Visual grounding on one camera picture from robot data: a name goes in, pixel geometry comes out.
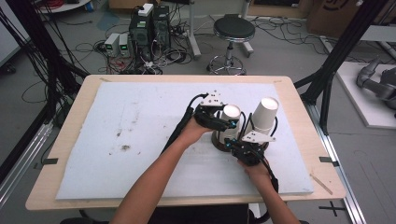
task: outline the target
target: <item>table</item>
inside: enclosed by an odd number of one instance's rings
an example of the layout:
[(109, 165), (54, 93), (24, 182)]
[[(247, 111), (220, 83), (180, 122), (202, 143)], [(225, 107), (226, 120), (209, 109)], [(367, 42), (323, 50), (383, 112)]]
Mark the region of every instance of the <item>table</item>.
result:
[[(78, 7), (82, 7), (85, 4), (88, 4), (89, 2), (91, 2), (91, 0), (80, 0), (77, 4), (63, 4), (61, 7), (57, 7), (52, 9), (50, 12), (51, 13), (57, 13), (57, 12), (63, 12), (63, 11), (68, 11), (68, 10), (72, 10)], [(44, 7), (40, 8), (40, 10), (43, 13), (49, 13)]]
[[(29, 210), (50, 210), (66, 208), (117, 207), (118, 200), (64, 200), (56, 201), (55, 196), (63, 179), (64, 169), (71, 149), (78, 139), (79, 130), (86, 118), (95, 94), (102, 82), (207, 82), (207, 83), (268, 83), (274, 84), (294, 138), (297, 142), (306, 169), (314, 184), (314, 193), (307, 195), (282, 195), (284, 201), (342, 199), (346, 192), (332, 163), (321, 162), (319, 157), (328, 157), (318, 134), (306, 113), (298, 92), (288, 77), (232, 77), (232, 76), (89, 76), (85, 79), (78, 97), (71, 108), (49, 158), (58, 158), (56, 164), (45, 165), (26, 202)], [(160, 200), (159, 206), (259, 203), (255, 197), (189, 197)]]

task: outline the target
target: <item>box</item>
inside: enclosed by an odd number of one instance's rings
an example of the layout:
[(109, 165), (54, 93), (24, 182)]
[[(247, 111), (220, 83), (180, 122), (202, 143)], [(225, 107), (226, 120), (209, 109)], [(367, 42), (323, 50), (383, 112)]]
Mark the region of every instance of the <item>box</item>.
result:
[(302, 12), (310, 12), (312, 6), (314, 5), (314, 0), (300, 0), (298, 3), (298, 9)]
[(278, 7), (267, 5), (256, 5), (252, 1), (249, 5), (247, 14), (249, 16), (262, 16), (262, 17), (282, 17), (302, 19), (306, 18), (308, 12), (302, 12), (297, 7)]
[(145, 3), (153, 4), (152, 0), (108, 0), (108, 5), (112, 9), (132, 9), (137, 6), (143, 6)]
[[(389, 8), (392, 6), (394, 1), (388, 1), (384, 8), (379, 12), (378, 16), (375, 18), (374, 23), (377, 24), (381, 21), (382, 17), (388, 12)], [(396, 7), (388, 14), (388, 16), (385, 18), (383, 23), (388, 23), (392, 21), (396, 17)]]
[(316, 35), (339, 37), (359, 10), (356, 1), (321, 0), (313, 3), (306, 29)]

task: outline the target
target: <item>tape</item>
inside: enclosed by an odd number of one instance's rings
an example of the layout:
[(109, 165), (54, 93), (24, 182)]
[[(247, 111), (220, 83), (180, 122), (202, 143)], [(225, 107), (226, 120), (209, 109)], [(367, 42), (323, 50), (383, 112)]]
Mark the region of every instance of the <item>tape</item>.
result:
[(43, 165), (53, 165), (58, 163), (58, 158), (52, 158), (52, 159), (44, 159), (43, 160)]
[(332, 161), (332, 158), (330, 157), (319, 157), (319, 160), (321, 162), (331, 162), (334, 167), (340, 166), (340, 162)]
[(334, 213), (335, 217), (338, 217), (337, 216), (337, 211), (346, 211), (346, 209), (344, 207), (335, 207), (334, 204), (332, 203), (332, 201), (330, 201), (330, 207), (328, 207), (328, 206), (320, 206), (319, 209), (332, 210), (332, 212)]

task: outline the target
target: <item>power supply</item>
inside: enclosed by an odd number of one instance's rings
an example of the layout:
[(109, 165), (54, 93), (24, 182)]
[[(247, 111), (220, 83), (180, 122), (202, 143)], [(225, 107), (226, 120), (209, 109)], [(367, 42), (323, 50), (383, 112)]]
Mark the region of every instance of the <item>power supply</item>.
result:
[(129, 34), (131, 35), (136, 59), (151, 62), (151, 52), (155, 48), (151, 13), (149, 16), (133, 15), (129, 26)]
[(111, 34), (105, 42), (108, 57), (117, 57), (120, 53), (119, 47), (120, 34)]
[(169, 6), (155, 7), (152, 18), (154, 21), (154, 32), (157, 45), (161, 49), (170, 49)]
[(120, 34), (120, 54), (122, 58), (132, 56), (132, 43), (128, 34)]

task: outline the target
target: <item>table leg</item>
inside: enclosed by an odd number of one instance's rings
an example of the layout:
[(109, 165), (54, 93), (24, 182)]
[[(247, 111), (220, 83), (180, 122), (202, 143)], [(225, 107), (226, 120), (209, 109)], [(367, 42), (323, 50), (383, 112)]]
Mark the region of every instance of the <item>table leg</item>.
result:
[[(241, 17), (243, 19), (247, 18), (248, 15), (248, 6), (250, 5), (251, 0), (244, 0), (244, 5), (242, 5), (242, 12), (241, 12)], [(254, 52), (253, 48), (250, 46), (248, 42), (244, 43), (244, 48), (247, 51), (247, 57), (250, 57), (250, 54)]]
[(194, 59), (197, 60), (201, 57), (201, 51), (198, 48), (198, 44), (194, 36), (194, 4), (195, 2), (190, 0), (190, 30), (187, 31), (187, 36), (190, 41), (192, 53), (194, 54)]

